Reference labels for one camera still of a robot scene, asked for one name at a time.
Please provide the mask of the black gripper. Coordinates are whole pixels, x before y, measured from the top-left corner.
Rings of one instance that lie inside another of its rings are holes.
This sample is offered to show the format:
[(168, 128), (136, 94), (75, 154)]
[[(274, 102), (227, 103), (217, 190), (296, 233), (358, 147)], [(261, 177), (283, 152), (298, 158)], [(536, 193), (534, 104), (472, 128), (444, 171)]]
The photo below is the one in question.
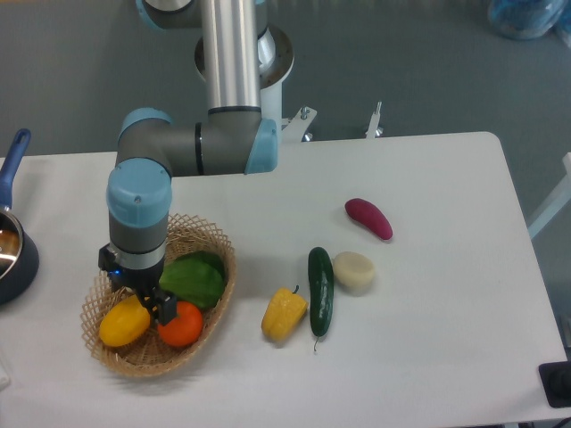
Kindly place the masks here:
[(164, 243), (145, 253), (130, 253), (107, 243), (99, 250), (98, 267), (111, 280), (114, 291), (125, 287), (139, 296), (142, 306), (159, 325), (167, 325), (177, 317), (177, 298), (157, 288), (164, 268)]

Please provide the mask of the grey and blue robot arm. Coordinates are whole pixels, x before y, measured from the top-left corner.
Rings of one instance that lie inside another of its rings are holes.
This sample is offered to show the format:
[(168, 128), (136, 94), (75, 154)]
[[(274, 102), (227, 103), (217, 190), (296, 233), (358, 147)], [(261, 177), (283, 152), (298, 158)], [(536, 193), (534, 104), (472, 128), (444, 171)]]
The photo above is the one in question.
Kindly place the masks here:
[(178, 128), (163, 111), (132, 111), (106, 188), (110, 241), (99, 251), (99, 268), (114, 289), (133, 290), (166, 325), (177, 313), (175, 298), (159, 286), (172, 179), (270, 172), (277, 165), (278, 128), (262, 115), (262, 1), (140, 1), (137, 10), (157, 29), (198, 27), (203, 33), (207, 120)]

